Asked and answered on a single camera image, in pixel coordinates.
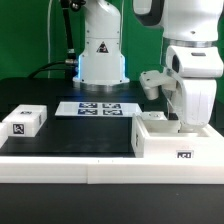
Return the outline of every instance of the printed label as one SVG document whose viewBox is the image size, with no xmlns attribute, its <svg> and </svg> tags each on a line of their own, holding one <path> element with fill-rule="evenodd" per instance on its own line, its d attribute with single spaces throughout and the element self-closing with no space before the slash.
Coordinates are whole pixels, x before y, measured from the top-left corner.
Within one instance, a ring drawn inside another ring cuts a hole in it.
<svg viewBox="0 0 224 224">
<path fill-rule="evenodd" d="M 103 108 L 121 109 L 121 105 L 119 103 L 103 103 Z"/>
<path fill-rule="evenodd" d="M 94 109 L 79 109 L 78 111 L 79 115 L 97 115 L 97 110 Z"/>
<path fill-rule="evenodd" d="M 98 48 L 97 53 L 104 53 L 104 54 L 109 53 L 107 46 L 104 42 L 102 42 L 102 44 Z"/>
<path fill-rule="evenodd" d="M 80 108 L 97 108 L 97 103 L 80 103 Z"/>
<path fill-rule="evenodd" d="M 103 115 L 105 116 L 122 116 L 122 110 L 103 110 Z"/>
<path fill-rule="evenodd" d="M 22 111 L 20 114 L 23 114 L 23 115 L 31 115 L 32 112 L 31 111 Z"/>
<path fill-rule="evenodd" d="M 177 152 L 178 159 L 192 159 L 193 158 L 193 151 L 179 151 Z"/>
<path fill-rule="evenodd" d="M 13 124 L 13 134 L 24 135 L 25 134 L 24 124 Z"/>
</svg>

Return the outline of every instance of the white box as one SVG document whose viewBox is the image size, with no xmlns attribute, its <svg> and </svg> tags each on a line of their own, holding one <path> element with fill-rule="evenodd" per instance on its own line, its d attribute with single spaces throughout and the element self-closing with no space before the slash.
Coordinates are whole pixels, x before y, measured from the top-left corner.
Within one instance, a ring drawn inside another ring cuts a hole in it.
<svg viewBox="0 0 224 224">
<path fill-rule="evenodd" d="M 8 136 L 35 137 L 46 119 L 46 106 L 19 105 L 3 123 L 7 124 Z"/>
<path fill-rule="evenodd" d="M 0 123 L 0 148 L 4 145 L 7 139 L 8 139 L 7 125 L 4 123 Z"/>
<path fill-rule="evenodd" d="M 133 116 L 131 142 L 137 158 L 162 161 L 224 158 L 224 138 L 210 125 L 192 133 L 179 133 L 179 121 L 153 120 L 149 114 Z"/>
</svg>

